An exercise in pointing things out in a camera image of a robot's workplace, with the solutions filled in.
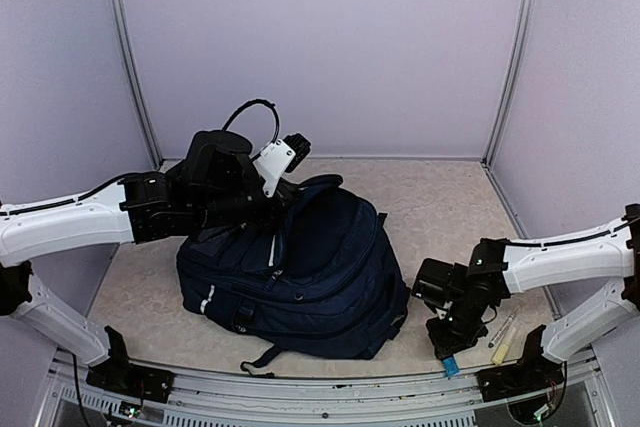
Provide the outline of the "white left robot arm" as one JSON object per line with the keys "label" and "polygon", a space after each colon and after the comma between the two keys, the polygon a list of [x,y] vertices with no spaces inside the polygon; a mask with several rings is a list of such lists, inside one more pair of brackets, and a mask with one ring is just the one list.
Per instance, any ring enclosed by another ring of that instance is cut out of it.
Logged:
{"label": "white left robot arm", "polygon": [[133,363],[116,329],[90,321],[34,273],[36,258],[99,245],[196,237],[210,228],[273,226],[296,187],[284,180],[311,151],[301,134],[258,153],[229,129],[199,131],[165,172],[118,175],[66,198],[1,208],[1,313],[31,326],[88,368],[89,385],[141,401],[167,402],[171,371]]}

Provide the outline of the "navy blue student backpack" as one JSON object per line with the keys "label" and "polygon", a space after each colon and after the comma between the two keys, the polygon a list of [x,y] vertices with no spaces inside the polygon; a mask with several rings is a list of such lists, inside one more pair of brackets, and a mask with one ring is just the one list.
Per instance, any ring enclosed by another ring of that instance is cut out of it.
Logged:
{"label": "navy blue student backpack", "polygon": [[270,342],[242,371],[265,376],[283,352],[371,360],[408,315],[410,290],[384,229],[386,216],[342,188],[337,174],[298,184],[278,228],[217,229],[176,256],[184,308]]}

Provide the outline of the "white green-tip pen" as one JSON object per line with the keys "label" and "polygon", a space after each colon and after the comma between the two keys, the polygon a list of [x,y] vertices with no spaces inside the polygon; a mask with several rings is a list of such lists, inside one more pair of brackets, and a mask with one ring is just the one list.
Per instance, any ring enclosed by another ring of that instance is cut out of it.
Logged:
{"label": "white green-tip pen", "polygon": [[500,326],[500,328],[496,331],[495,335],[491,338],[488,343],[489,348],[497,347],[500,342],[504,339],[506,334],[509,332],[510,328],[514,324],[518,313],[516,310],[512,311],[504,321],[504,323]]}

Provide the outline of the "black blue highlighter marker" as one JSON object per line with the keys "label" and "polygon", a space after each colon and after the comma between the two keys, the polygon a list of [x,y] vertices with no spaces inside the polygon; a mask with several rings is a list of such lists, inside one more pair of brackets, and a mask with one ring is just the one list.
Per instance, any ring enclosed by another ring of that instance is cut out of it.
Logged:
{"label": "black blue highlighter marker", "polygon": [[448,356],[441,360],[442,366],[444,368],[444,372],[447,378],[452,378],[457,376],[460,373],[459,366],[456,362],[456,359],[453,355]]}

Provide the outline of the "yellow highlighter marker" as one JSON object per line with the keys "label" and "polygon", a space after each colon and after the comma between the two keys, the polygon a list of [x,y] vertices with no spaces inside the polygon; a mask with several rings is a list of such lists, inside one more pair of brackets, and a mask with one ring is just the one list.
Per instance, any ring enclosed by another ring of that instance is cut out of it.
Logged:
{"label": "yellow highlighter marker", "polygon": [[495,366],[501,366],[504,363],[516,335],[517,328],[511,325],[492,356],[491,361]]}

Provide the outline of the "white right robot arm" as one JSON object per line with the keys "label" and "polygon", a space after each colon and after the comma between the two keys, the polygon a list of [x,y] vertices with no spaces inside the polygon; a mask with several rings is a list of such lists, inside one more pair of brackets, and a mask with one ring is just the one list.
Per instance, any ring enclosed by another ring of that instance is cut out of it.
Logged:
{"label": "white right robot arm", "polygon": [[639,314],[639,206],[602,225],[538,239],[482,238],[466,264],[425,259],[411,295],[434,314],[426,329],[434,354],[444,360],[475,346],[488,329],[489,309],[539,288],[602,284],[549,324],[527,334],[521,357],[483,369],[477,378],[484,401],[533,393],[565,381],[570,358]]}

